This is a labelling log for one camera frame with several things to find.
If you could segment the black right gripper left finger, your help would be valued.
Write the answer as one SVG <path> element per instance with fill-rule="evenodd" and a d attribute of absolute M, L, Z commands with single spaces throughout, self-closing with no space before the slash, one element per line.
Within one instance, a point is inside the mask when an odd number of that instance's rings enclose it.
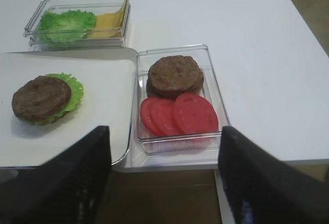
<path fill-rule="evenodd" d="M 94 223 L 112 170 L 109 127 L 1 183 L 1 223 Z"/>

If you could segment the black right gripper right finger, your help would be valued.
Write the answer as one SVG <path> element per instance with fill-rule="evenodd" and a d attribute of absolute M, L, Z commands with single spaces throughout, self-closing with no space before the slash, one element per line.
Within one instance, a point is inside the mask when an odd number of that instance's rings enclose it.
<path fill-rule="evenodd" d="M 224 126 L 218 169 L 235 223 L 328 223 L 328 183 Z"/>

